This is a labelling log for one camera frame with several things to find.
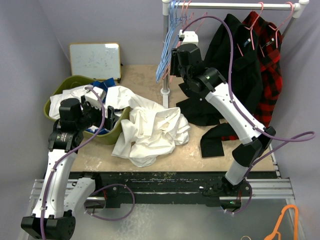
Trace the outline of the white button shirt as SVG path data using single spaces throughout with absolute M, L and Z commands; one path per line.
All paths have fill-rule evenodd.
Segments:
M 165 108 L 124 86 L 109 88 L 105 104 L 116 110 L 131 108 L 129 118 L 120 120 L 122 133 L 111 154 L 136 167 L 148 167 L 189 141 L 191 127 L 179 107 Z

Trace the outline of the pink wire hanger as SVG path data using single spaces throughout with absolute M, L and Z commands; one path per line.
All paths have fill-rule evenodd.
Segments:
M 191 0 L 180 0 L 180 3 L 178 5 L 177 9 L 177 16 L 179 17 L 180 24 L 177 27 L 174 37 L 178 37 L 177 43 L 173 45 L 173 48 L 176 48 L 180 45 L 179 42 L 179 30 L 186 27 L 192 20 L 195 19 L 195 14 L 194 12 L 189 12 L 189 9 L 191 9 Z M 168 74 L 161 80 L 165 80 L 168 78 L 170 72 L 170 64 L 169 64 L 169 69 L 168 69 Z

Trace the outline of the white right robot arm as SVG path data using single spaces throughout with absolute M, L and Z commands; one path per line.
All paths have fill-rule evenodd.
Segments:
M 241 141 L 232 151 L 233 163 L 222 183 L 226 195 L 235 195 L 249 167 L 268 148 L 276 130 L 265 127 L 250 114 L 229 89 L 231 83 L 216 68 L 204 66 L 197 45 L 187 43 L 172 49 L 170 75 L 181 77 L 191 91 L 215 107 Z

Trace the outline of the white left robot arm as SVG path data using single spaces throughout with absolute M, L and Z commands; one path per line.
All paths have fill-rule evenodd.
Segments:
M 66 194 L 72 165 L 83 141 L 83 132 L 105 125 L 105 107 L 99 97 L 68 98 L 60 103 L 59 118 L 48 138 L 48 163 L 42 189 L 30 216 L 21 220 L 21 228 L 35 239 L 69 240 L 76 225 L 76 213 L 89 194 L 103 191 L 99 174 L 82 175 Z

